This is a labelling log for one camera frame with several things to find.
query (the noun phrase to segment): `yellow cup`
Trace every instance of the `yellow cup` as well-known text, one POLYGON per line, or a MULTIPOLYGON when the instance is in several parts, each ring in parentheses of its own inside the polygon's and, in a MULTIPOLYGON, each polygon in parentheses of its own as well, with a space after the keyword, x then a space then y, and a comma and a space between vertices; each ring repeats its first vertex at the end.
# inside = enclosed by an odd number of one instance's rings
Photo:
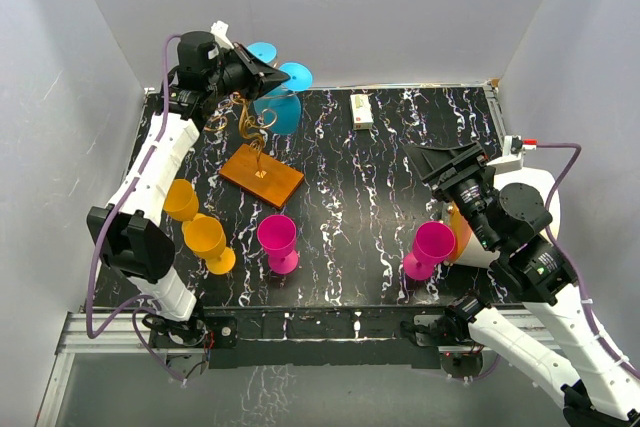
POLYGON ((171 184, 167 198, 164 201, 164 211, 173 220, 188 222, 198 213, 198 196, 191 182, 185 179, 176 179, 171 184))
POLYGON ((222 275, 236 263, 236 254, 227 247, 227 237, 218 219, 199 215, 184 228, 184 242, 194 254, 206 260, 209 272, 222 275))
POLYGON ((454 204, 453 211, 449 217, 449 227, 453 231, 453 235, 456 237, 456 247, 447 259, 449 262, 455 262, 467 248, 471 234, 473 231, 469 224, 460 213, 458 206, 454 204))
POLYGON ((200 217, 205 217, 205 215, 204 215, 204 214, 200 214, 200 213, 198 213, 198 214, 196 214, 196 216, 195 216, 192 220, 187 220, 187 221, 185 221, 185 222, 183 222, 183 223, 182 223, 182 235, 183 235, 183 236, 184 236, 184 233, 185 233, 185 232, 186 232, 186 230, 187 230, 187 226, 188 226, 191 222, 193 222, 194 220, 199 219, 200 217))

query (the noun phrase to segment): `cable tie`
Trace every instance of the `cable tie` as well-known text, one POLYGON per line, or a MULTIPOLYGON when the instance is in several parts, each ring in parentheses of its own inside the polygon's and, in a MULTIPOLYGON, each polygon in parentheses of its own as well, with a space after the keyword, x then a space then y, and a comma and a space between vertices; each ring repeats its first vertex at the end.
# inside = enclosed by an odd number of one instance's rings
POLYGON ((616 363, 615 363, 615 364, 613 364, 613 365, 615 365, 616 367, 618 367, 620 364, 622 364, 622 363, 625 363, 625 364, 626 364, 626 363, 628 363, 628 362, 629 362, 629 357, 627 357, 626 355, 622 354, 622 355, 620 356, 620 359, 618 359, 618 360, 616 361, 616 363))
POLYGON ((129 172, 129 174, 127 174, 127 177, 124 179, 124 182, 122 183, 122 185, 126 185, 127 187, 129 187, 131 184, 133 184, 133 181, 136 179, 140 179, 140 173, 136 170, 131 170, 131 172, 129 172))

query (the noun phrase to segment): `cup base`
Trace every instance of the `cup base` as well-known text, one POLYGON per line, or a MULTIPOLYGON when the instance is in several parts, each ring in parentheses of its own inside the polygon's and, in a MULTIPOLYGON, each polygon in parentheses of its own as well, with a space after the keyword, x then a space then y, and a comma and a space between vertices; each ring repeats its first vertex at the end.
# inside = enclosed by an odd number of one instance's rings
POLYGON ((222 254, 217 259, 207 260, 207 269, 215 275, 228 273, 236 263, 236 254, 229 247, 225 247, 222 254))
POLYGON ((293 272, 298 266, 298 253, 294 250, 286 257, 269 257, 269 267, 276 274, 285 275, 293 272))
POLYGON ((402 259, 402 267, 405 275, 413 280, 427 280, 436 270, 435 265, 419 262, 412 252, 402 259))

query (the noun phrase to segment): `marble pattern tabletop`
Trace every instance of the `marble pattern tabletop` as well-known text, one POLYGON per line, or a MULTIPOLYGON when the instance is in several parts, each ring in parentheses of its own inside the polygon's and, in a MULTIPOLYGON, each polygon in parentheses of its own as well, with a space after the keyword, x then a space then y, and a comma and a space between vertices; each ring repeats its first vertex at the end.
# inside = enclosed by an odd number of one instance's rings
MULTIPOLYGON (((174 266, 205 307, 445 305, 471 288, 494 302, 510 300, 486 269, 439 266, 423 282, 407 279, 402 270, 416 229, 439 212, 402 145, 454 147, 477 140, 497 157, 500 145, 481 87, 313 90, 300 99, 298 130, 287 137, 269 134, 265 149, 305 175, 282 211, 299 229, 300 263, 293 273, 271 273, 256 239, 259 223, 276 210, 218 175, 244 142, 237 106, 226 108, 225 130, 202 133, 176 176, 193 183, 200 212, 220 220, 237 256, 229 274, 210 274, 184 245, 180 224, 164 216, 162 228, 176 245, 174 266), (374 126, 354 131, 349 96, 362 92, 370 95, 374 126)), ((152 95, 145 104, 136 150, 157 102, 152 95)), ((104 268, 95 303, 114 308, 136 293, 104 268)))

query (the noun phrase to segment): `pink cup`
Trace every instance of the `pink cup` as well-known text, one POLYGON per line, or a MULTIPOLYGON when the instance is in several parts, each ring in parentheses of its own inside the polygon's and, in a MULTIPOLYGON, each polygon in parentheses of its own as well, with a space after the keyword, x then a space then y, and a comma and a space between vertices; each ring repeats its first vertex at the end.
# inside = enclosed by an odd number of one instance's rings
POLYGON ((456 248, 453 231, 440 222, 426 222, 418 228, 413 250, 402 260, 407 277, 427 280, 436 265, 451 255, 456 248))
POLYGON ((298 266, 296 224, 286 215, 270 215, 258 226, 258 242, 269 256, 276 274, 288 274, 298 266))

